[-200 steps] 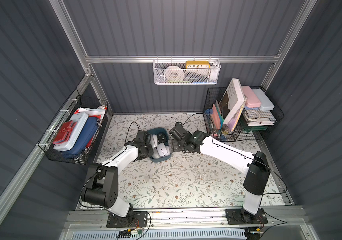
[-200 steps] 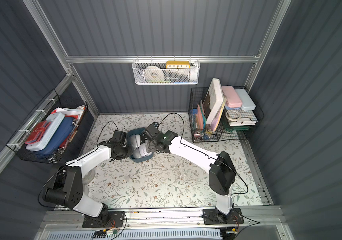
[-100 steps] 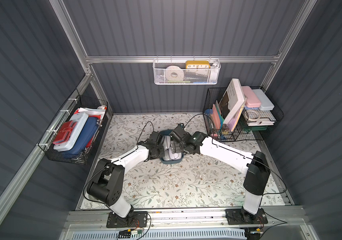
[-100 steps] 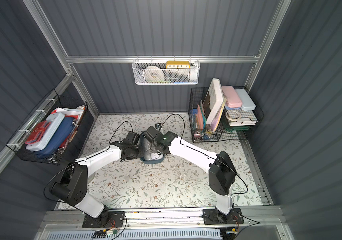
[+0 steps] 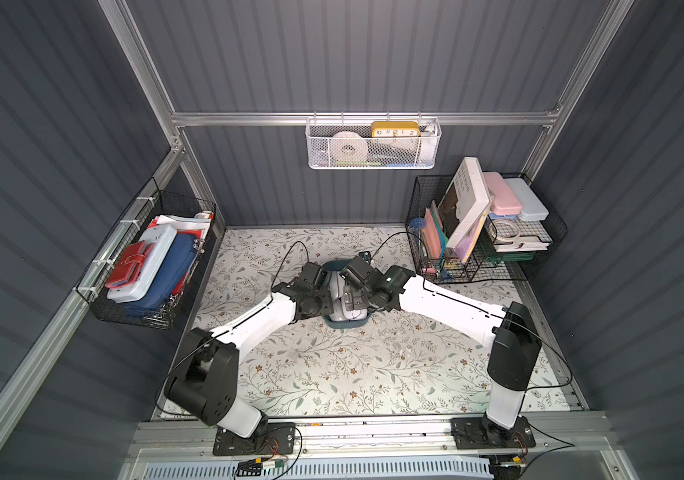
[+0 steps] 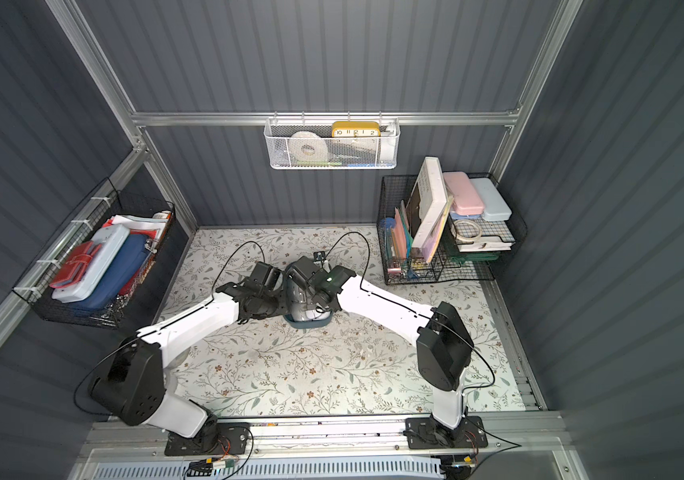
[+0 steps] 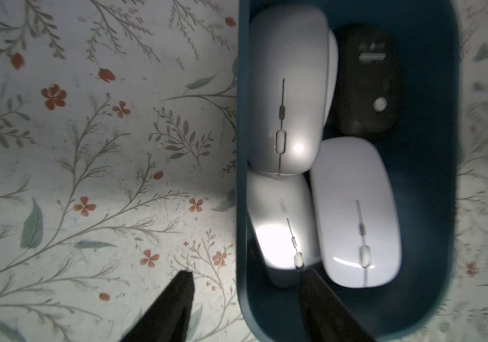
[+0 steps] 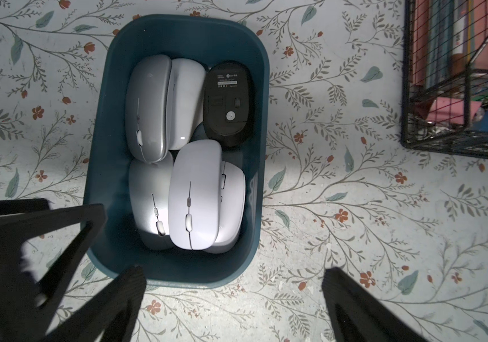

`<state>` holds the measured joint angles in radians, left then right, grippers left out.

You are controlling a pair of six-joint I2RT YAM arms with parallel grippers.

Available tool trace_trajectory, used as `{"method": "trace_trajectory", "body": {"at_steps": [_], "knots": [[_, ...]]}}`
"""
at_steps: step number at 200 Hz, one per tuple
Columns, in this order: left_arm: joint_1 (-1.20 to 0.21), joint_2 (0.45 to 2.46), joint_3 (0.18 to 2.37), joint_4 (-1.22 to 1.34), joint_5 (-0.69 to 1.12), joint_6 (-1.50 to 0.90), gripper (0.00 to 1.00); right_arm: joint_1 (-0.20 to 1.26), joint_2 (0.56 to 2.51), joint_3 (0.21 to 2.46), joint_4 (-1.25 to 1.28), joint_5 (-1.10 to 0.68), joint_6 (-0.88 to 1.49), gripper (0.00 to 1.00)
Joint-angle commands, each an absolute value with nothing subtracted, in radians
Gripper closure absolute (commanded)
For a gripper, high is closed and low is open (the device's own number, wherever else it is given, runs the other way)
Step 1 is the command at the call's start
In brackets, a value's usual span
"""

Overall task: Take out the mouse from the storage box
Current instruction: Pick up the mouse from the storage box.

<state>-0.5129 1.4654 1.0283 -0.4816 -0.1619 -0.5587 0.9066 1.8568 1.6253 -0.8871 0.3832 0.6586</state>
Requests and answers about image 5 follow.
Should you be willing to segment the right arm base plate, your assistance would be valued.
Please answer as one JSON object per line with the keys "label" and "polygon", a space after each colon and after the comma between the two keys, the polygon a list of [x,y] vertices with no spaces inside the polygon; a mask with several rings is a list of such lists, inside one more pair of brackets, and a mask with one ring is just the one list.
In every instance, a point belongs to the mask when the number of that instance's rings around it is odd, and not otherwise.
{"label": "right arm base plate", "polygon": [[505,429],[486,416],[453,418],[450,434],[459,450],[518,448],[524,451],[536,446],[533,428],[524,416],[516,418],[511,429]]}

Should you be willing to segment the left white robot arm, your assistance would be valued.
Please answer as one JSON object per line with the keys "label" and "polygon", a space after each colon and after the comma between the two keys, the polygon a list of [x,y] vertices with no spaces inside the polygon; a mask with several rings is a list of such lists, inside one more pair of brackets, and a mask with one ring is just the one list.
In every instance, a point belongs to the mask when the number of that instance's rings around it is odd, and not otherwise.
{"label": "left white robot arm", "polygon": [[272,334],[300,320],[333,311],[330,273],[309,262],[289,282],[271,288],[261,303],[213,330],[183,337],[163,396],[208,426],[243,439],[262,436],[267,417],[238,394],[240,364]]}

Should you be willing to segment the teal plastic storage box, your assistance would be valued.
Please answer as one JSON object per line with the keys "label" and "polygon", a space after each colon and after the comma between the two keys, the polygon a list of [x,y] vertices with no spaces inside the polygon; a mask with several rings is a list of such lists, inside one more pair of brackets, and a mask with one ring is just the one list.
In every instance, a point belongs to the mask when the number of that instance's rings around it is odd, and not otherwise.
{"label": "teal plastic storage box", "polygon": [[332,313],[324,315],[323,319],[332,329],[362,327],[372,315],[363,304],[360,292],[341,277],[348,263],[348,260],[333,260],[323,265],[323,269],[329,273],[328,286],[332,297]]}

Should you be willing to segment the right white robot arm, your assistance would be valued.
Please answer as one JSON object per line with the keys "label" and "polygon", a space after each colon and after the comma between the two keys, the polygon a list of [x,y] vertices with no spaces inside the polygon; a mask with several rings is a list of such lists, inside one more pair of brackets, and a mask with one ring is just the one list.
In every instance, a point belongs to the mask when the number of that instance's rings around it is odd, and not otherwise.
{"label": "right white robot arm", "polygon": [[514,429],[543,346],[526,306],[474,300],[398,265],[382,272],[363,255],[351,260],[340,277],[374,310],[428,317],[487,348],[491,392],[485,418],[499,429]]}

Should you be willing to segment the white logo mouse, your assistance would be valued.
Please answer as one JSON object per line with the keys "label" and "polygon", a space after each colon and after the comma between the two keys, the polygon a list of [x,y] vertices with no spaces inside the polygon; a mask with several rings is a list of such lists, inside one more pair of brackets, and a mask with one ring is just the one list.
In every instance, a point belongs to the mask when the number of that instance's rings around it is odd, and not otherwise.
{"label": "white logo mouse", "polygon": [[339,272],[331,273],[329,291],[332,299],[331,322],[362,321],[368,317],[368,307],[362,293],[348,284]]}

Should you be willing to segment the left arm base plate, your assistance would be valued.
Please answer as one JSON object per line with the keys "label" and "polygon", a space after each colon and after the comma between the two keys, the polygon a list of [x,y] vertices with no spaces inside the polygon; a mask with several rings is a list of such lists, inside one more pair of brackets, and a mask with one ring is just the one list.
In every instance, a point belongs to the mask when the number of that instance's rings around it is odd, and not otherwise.
{"label": "left arm base plate", "polygon": [[216,457],[289,455],[297,439],[296,424],[291,422],[267,423],[247,438],[219,427],[212,454]]}

